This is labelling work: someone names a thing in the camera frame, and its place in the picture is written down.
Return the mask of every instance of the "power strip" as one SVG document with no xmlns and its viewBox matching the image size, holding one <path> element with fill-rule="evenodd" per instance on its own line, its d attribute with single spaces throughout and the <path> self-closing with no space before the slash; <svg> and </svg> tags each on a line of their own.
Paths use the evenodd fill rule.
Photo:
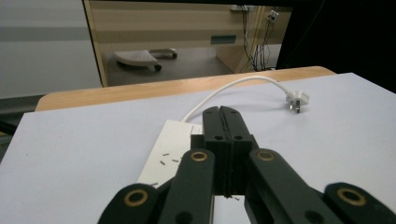
<svg viewBox="0 0 396 224">
<path fill-rule="evenodd" d="M 253 11 L 254 6 L 249 6 L 249 5 L 244 5 L 243 7 L 238 6 L 238 5 L 231 5 L 230 10 L 231 11 Z"/>
<path fill-rule="evenodd" d="M 191 135 L 201 133 L 202 125 L 167 120 L 137 182 L 157 188 L 174 177 L 183 154 L 190 150 Z"/>
<path fill-rule="evenodd" d="M 277 17 L 279 16 L 279 13 L 276 11 L 271 10 L 270 14 L 268 14 L 268 21 L 270 22 L 276 22 Z"/>
</svg>

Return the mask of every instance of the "cable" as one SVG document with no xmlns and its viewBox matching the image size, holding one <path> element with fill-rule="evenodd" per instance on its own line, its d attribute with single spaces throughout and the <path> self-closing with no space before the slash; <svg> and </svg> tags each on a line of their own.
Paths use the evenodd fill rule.
<svg viewBox="0 0 396 224">
<path fill-rule="evenodd" d="M 247 9 L 245 6 L 240 6 L 242 8 L 242 20 L 243 20 L 243 26 L 244 26 L 244 50 L 247 55 L 247 64 L 251 63 L 253 65 L 253 68 L 255 71 L 257 71 L 257 67 L 255 63 L 252 62 L 253 57 L 248 53 L 248 15 L 247 15 Z"/>
<path fill-rule="evenodd" d="M 206 96 L 206 98 L 203 101 L 201 101 L 201 103 L 196 105 L 186 116 L 184 116 L 184 118 L 181 121 L 187 122 L 187 120 L 191 117 L 191 115 L 193 113 L 195 113 L 195 111 L 197 109 L 199 109 L 202 105 L 204 105 L 208 100 L 210 100 L 213 96 L 215 96 L 219 92 L 224 91 L 238 83 L 250 81 L 250 80 L 269 81 L 272 84 L 278 86 L 282 91 L 284 91 L 286 93 L 286 101 L 288 103 L 290 103 L 290 109 L 293 109 L 293 107 L 295 107 L 297 113 L 300 112 L 300 105 L 307 105 L 309 102 L 309 95 L 306 94 L 305 92 L 303 92 L 303 91 L 289 91 L 286 87 L 281 85 L 279 82 L 277 82 L 276 80 L 271 79 L 269 77 L 261 77 L 261 76 L 243 77 L 243 78 L 237 79 L 236 81 L 230 82 L 229 84 L 226 84 L 226 85 L 220 87 L 216 91 L 213 91 L 211 94 Z"/>
<path fill-rule="evenodd" d="M 268 46 L 268 40 L 274 31 L 275 23 L 273 21 L 267 20 L 267 23 L 265 23 L 265 33 L 264 33 L 264 40 L 262 41 L 261 45 L 256 45 L 254 56 L 251 58 L 251 64 L 253 66 L 253 69 L 256 72 L 260 71 L 266 71 L 267 67 L 266 65 L 269 63 L 269 59 L 271 56 L 271 50 Z M 265 60 L 265 48 L 268 49 L 268 54 Z"/>
</svg>

